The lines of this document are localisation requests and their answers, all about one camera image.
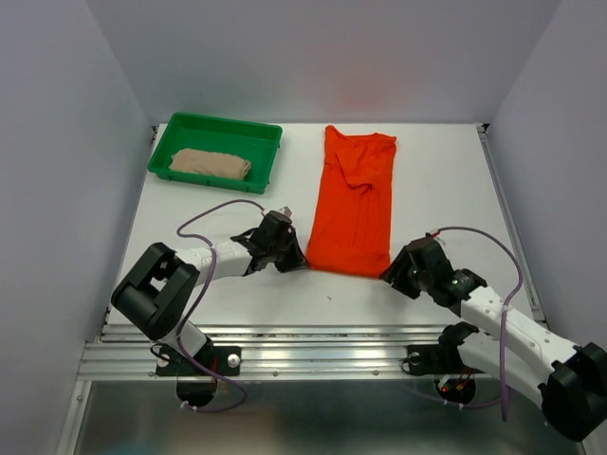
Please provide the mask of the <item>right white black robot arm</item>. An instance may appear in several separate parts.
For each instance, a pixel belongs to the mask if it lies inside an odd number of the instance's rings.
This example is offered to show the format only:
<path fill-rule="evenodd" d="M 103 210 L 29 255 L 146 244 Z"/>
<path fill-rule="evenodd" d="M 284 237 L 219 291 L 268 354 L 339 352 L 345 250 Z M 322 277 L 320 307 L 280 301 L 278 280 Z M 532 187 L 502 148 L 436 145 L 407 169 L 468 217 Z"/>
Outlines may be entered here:
<path fill-rule="evenodd" d="M 512 307 L 469 269 L 455 269 L 426 235 L 404 246 L 380 278 L 410 299 L 427 294 L 460 318 L 430 356 L 434 373 L 469 367 L 533 402 L 563 437 L 581 442 L 606 420 L 606 353 L 560 337 Z"/>

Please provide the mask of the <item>orange t shirt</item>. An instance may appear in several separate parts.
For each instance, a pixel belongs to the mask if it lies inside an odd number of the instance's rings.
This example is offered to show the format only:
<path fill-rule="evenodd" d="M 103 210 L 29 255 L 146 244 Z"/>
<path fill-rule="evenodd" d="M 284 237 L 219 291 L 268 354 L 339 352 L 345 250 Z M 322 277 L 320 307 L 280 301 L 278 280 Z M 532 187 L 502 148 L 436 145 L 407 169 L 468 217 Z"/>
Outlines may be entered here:
<path fill-rule="evenodd" d="M 390 265 L 396 138 L 324 131 L 324 160 L 305 256 L 314 270 L 377 278 Z"/>

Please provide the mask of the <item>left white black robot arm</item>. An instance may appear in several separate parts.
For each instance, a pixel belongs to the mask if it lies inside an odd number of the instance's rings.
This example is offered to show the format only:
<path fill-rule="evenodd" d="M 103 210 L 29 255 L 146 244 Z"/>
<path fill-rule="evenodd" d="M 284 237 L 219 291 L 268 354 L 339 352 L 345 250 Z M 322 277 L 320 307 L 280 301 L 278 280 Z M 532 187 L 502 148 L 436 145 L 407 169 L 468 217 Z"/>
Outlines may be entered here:
<path fill-rule="evenodd" d="M 274 265 L 280 273 L 308 269 L 291 219 L 277 210 L 263 214 L 258 227 L 217 245 L 174 250 L 154 243 L 113 291 L 111 305 L 150 340 L 173 348 L 189 373 L 211 362 L 211 339 L 190 322 L 186 306 L 194 289 L 246 277 Z"/>

